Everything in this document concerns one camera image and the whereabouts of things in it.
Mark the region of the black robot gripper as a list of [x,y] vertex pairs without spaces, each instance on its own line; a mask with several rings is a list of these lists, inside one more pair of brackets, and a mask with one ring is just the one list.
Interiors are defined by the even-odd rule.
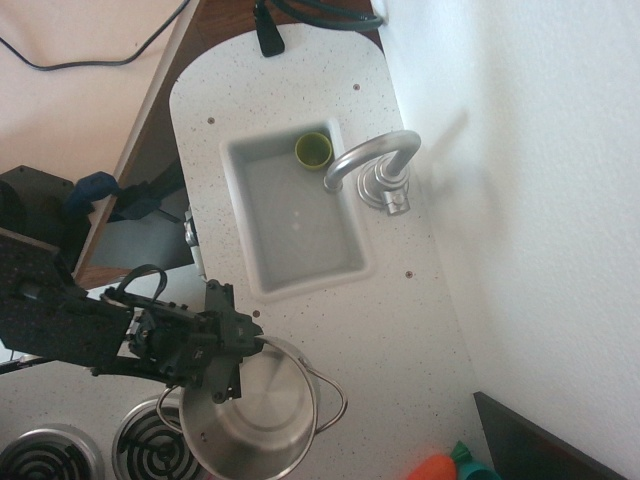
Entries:
[[135,325],[128,347],[140,373],[167,386],[207,386],[218,405],[241,397],[241,363],[263,348],[262,328],[235,309],[233,286],[216,280],[206,283],[204,311],[155,301]]

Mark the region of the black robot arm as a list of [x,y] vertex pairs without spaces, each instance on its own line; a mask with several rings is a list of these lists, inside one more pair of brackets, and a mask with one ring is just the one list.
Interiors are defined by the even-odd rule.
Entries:
[[58,248],[2,230],[1,342],[33,363],[205,386],[216,404],[239,398],[240,366],[262,351],[262,329],[236,311],[230,284],[209,281],[202,312],[160,301],[167,284],[165,271],[146,264],[92,299]]

